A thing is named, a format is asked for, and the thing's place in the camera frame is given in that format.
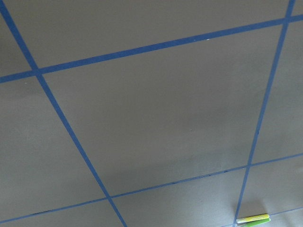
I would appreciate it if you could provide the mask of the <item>green highlighter pen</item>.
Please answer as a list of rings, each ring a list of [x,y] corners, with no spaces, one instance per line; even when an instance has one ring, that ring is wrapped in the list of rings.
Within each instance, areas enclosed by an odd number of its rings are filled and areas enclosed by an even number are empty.
[[[252,221],[252,222],[247,222],[243,225],[239,225],[239,227],[254,227],[254,226],[258,226],[258,225],[268,223],[270,221],[271,221],[270,218],[262,219],[262,220],[256,220],[256,221]]]

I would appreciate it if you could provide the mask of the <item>yellow highlighter pen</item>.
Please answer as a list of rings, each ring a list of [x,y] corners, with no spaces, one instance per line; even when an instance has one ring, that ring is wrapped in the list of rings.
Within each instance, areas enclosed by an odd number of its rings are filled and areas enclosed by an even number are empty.
[[[238,218],[238,219],[236,219],[236,223],[241,224],[241,223],[247,223],[247,222],[252,222],[252,221],[264,220],[264,219],[268,219],[268,218],[269,218],[268,214],[261,214],[261,215],[256,215],[256,216]]]

